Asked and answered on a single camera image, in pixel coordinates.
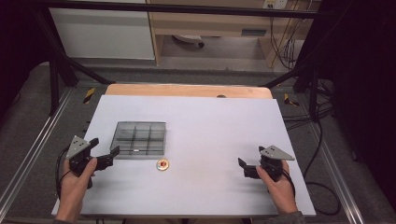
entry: yellow and black tape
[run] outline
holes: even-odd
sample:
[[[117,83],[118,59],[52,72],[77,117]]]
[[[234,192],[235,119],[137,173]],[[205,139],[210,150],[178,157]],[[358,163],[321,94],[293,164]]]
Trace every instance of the yellow and black tape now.
[[[90,88],[87,91],[87,94],[85,95],[84,101],[82,102],[84,105],[87,105],[90,102],[94,91],[95,91],[95,88]]]
[[[289,96],[287,93],[285,93],[285,104],[286,105],[294,105],[294,106],[300,106],[300,104],[298,102],[293,102],[289,99]]]

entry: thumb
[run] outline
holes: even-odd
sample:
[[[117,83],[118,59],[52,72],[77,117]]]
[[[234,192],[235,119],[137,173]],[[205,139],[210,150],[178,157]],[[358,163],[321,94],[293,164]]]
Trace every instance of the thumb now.
[[[93,172],[95,171],[96,168],[96,164],[97,164],[98,160],[96,158],[92,158],[87,166],[85,167],[84,171],[82,172],[80,179],[82,179],[83,181],[87,181],[90,179],[90,177],[92,176]]]
[[[267,186],[275,183],[274,180],[268,175],[268,173],[264,171],[260,166],[256,166],[256,170],[259,177]]]

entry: white table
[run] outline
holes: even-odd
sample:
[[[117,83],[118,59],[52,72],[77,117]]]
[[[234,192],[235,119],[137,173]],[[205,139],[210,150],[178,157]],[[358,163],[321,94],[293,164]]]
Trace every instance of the white table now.
[[[86,140],[93,156],[108,154],[118,121],[164,121],[165,158],[114,160],[96,172],[81,214],[100,217],[260,217],[276,214],[259,179],[245,178],[237,158],[259,164],[258,146],[275,145],[295,157],[276,100],[104,95]],[[289,161],[296,202],[315,215],[297,161]],[[56,214],[58,203],[53,214]]]

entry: transparent organizer box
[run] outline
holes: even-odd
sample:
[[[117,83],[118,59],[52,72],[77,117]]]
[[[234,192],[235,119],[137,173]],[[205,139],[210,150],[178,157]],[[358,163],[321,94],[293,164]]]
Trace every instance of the transparent organizer box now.
[[[165,122],[122,121],[110,148],[120,146],[115,159],[159,159],[165,152]]]

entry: white wall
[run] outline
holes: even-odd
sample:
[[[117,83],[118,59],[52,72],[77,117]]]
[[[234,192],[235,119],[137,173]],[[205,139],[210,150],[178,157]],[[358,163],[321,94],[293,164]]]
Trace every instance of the white wall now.
[[[145,0],[95,2],[145,3]],[[66,53],[77,58],[154,60],[147,12],[52,8]]]

